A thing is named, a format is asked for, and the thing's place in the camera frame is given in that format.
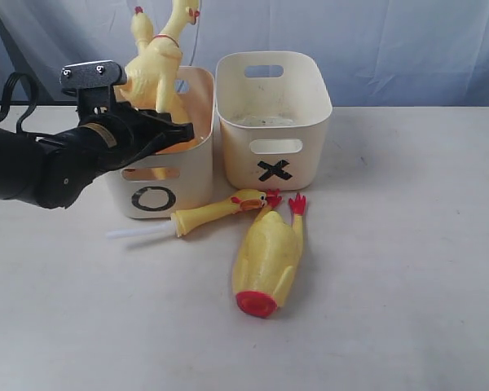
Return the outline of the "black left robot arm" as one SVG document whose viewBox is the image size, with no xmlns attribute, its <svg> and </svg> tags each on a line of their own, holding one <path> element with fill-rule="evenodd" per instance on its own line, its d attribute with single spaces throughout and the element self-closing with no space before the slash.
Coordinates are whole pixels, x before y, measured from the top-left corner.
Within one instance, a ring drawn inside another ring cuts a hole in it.
<svg viewBox="0 0 489 391">
<path fill-rule="evenodd" d="M 0 200 L 66 209 L 96 178 L 194 136 L 191 122 L 177 124 L 127 103 L 57 134 L 0 128 Z"/>
</svg>

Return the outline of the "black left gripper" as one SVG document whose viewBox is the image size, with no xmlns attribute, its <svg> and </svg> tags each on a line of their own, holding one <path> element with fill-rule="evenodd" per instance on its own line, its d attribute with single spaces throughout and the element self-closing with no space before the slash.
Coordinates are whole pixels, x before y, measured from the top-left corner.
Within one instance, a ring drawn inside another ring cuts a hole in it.
<svg viewBox="0 0 489 391">
<path fill-rule="evenodd" d="M 175 124 L 169 113 L 117 103 L 118 116 L 94 115 L 60 133 L 60 139 L 91 159 L 94 171 L 107 173 L 195 138 L 194 125 Z"/>
</svg>

